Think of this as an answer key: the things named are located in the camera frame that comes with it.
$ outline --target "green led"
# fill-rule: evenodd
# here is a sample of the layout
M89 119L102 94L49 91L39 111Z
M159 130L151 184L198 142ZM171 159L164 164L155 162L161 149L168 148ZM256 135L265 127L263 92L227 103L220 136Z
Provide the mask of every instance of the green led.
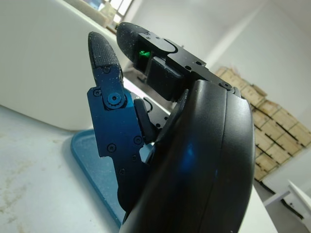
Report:
M139 56L140 56L140 57L149 58L149 57L150 57L150 52L145 52L144 50L141 50L141 51L139 52Z

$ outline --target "screw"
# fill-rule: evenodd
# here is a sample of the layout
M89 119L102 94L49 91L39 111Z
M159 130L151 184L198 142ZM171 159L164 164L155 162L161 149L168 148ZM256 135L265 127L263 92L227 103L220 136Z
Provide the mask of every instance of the screw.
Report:
M119 171L119 174L120 174L120 175L124 175L124 174L125 174L125 169L124 169L124 168L121 168L120 171Z
M96 89L96 90L93 91L93 96L98 97L98 96L100 96L101 94L102 94L102 92L101 92L100 89Z
M105 74L110 73L110 67L104 67L104 73Z
M141 142L142 142L142 139L141 139L140 136L134 137L134 143L135 143L136 145L139 145Z
M116 149L117 149L117 147L116 147L116 145L113 144L113 143L111 143L111 144L109 144L109 145L107 146L107 151L110 152L110 153L115 152Z

